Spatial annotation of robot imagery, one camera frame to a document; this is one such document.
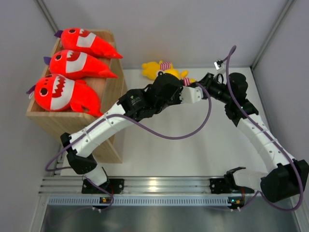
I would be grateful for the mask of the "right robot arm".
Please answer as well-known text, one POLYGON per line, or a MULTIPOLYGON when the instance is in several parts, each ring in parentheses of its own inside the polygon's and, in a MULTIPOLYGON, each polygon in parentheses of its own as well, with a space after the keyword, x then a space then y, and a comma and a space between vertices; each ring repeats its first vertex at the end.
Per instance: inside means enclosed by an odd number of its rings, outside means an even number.
POLYGON ((262 158, 267 172, 251 171, 245 167, 231 169, 225 174, 225 186, 231 192, 242 187, 259 191, 271 203, 303 194, 309 175, 305 160, 296 160, 285 151, 271 134, 255 106, 247 99, 246 77, 234 72, 227 83, 222 75, 207 73, 200 81, 216 100, 225 104, 225 113, 251 142, 262 158))

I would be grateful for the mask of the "red shark plush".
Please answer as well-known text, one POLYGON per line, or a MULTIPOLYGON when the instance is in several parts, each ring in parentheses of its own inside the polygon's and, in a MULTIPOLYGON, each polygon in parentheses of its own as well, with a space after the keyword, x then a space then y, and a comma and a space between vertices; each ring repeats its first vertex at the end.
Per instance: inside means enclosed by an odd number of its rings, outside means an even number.
POLYGON ((103 38, 82 28, 58 30, 55 37, 60 38, 64 49, 84 52, 94 57, 122 59, 123 56, 103 38))
POLYGON ((61 50, 52 57, 44 57, 52 74, 60 74, 71 80, 84 77, 117 78, 103 61, 84 52, 61 50))
POLYGON ((34 97, 46 111, 71 109, 94 117, 103 115, 98 94, 82 79, 71 80, 60 74, 49 74, 39 79, 26 94, 34 97))

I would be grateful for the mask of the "yellow bear plush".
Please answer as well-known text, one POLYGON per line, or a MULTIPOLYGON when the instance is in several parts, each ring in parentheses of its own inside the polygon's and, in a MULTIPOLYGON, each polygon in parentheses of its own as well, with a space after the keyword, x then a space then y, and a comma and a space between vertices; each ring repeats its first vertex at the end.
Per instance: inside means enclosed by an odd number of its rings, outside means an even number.
POLYGON ((185 71, 182 71, 182 72, 178 71, 177 69, 168 69, 168 70, 164 70, 164 71, 159 70, 156 74, 157 74, 157 76, 160 76, 160 75, 164 75, 166 73, 177 77, 184 86, 189 86, 192 83, 196 82, 195 79, 188 77, 188 74, 189 74, 188 70, 185 70, 185 71))
POLYGON ((150 80, 155 80, 158 76, 165 74, 167 71, 174 69, 171 62, 168 61, 151 61, 142 64, 142 75, 150 80))

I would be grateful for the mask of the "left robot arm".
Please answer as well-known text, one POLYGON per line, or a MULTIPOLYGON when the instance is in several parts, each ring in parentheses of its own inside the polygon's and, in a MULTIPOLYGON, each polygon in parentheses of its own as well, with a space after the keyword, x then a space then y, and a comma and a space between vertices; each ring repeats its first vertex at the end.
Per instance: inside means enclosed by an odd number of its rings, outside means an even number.
POLYGON ((79 132, 62 134, 60 139, 70 167, 84 175, 98 193, 106 192, 110 180, 92 152, 122 129, 179 104, 182 89, 181 80, 165 73, 145 88, 128 90, 107 112, 79 132))

